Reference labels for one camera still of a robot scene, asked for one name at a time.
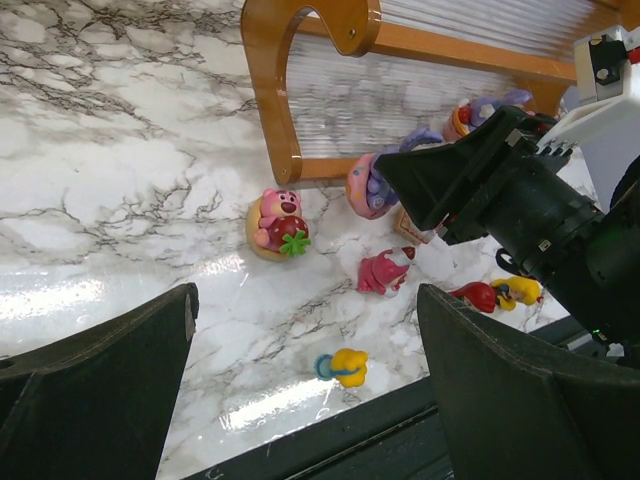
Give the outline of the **red haired figure toy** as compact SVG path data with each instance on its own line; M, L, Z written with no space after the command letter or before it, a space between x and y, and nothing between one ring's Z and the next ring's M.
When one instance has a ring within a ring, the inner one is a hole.
M493 313L496 308L496 292L490 284L484 282L470 282L451 291L450 295L466 301L483 313Z

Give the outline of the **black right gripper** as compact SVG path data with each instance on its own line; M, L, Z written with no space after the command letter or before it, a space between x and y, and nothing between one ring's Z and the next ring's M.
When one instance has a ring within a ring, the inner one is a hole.
M539 149L544 127L529 120L503 106L454 143L384 154L375 168L419 230L443 221L439 234L449 245L492 236L513 273L593 279L604 215L559 177L564 152Z

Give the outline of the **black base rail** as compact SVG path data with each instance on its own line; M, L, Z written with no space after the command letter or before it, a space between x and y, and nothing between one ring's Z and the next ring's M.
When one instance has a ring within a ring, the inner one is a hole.
M533 332L561 347L565 318ZM431 377L201 472L204 479L458 479Z

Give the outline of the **pink bear cake slice toy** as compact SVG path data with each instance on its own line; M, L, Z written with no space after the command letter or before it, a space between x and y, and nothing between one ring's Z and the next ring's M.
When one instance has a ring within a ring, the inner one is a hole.
M434 229L419 230L403 207L401 207L395 215L394 231L415 248L418 248L419 245L427 245L430 241L437 238L442 227L443 223L440 223Z

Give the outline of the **purple bunny orange basket toy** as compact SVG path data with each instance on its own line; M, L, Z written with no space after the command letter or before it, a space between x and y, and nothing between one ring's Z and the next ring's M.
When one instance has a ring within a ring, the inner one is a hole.
M530 91L515 89L502 98L480 96L474 100L462 99L444 124L442 133L444 140L455 142L479 128L500 107L515 105L523 109L532 98Z

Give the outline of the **yellow haired figure toy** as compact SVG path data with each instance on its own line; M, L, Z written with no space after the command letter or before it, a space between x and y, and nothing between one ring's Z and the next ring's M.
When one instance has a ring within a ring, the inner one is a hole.
M530 278L512 276L497 279L490 283L496 295L496 305L506 311L512 311L518 304L531 306L542 299L540 284Z

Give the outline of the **yellow blue minion toy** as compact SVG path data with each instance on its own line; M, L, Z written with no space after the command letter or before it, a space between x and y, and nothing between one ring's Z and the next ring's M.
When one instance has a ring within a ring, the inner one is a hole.
M343 348L320 355L314 362L314 371L320 380L336 380L344 388L356 388L365 383L368 359L365 351Z

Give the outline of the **pink bear strawberry donut toy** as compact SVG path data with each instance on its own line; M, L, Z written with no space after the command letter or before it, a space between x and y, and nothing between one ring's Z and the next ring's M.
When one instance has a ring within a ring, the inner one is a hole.
M266 189L251 205L245 231L252 251L273 262L305 255L311 245L301 196L292 190Z

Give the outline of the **purple bunny pink donut toy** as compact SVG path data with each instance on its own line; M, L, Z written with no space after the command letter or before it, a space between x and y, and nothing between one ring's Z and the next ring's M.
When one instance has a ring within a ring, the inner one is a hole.
M395 191L376 169L376 162L381 155L406 153L421 145L440 144L443 141L440 133L421 127L405 136L399 144L362 155L349 171L346 182L347 200L354 212L365 219L375 220L384 216L399 201Z

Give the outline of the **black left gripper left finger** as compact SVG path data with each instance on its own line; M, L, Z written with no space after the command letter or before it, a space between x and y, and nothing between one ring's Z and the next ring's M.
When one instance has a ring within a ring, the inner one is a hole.
M154 478L198 312L186 283L2 360L2 478Z

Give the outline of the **wooden two-tier shelf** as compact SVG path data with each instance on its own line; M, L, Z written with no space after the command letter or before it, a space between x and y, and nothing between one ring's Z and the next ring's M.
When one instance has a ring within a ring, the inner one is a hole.
M522 88L555 115L572 45L639 23L635 1L247 1L240 33L281 185L345 177L364 151L457 104Z

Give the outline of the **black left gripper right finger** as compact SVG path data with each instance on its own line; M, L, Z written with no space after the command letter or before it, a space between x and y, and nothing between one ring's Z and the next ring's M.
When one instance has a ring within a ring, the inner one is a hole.
M420 333L458 479L636 479L639 372L553 346L439 288Z

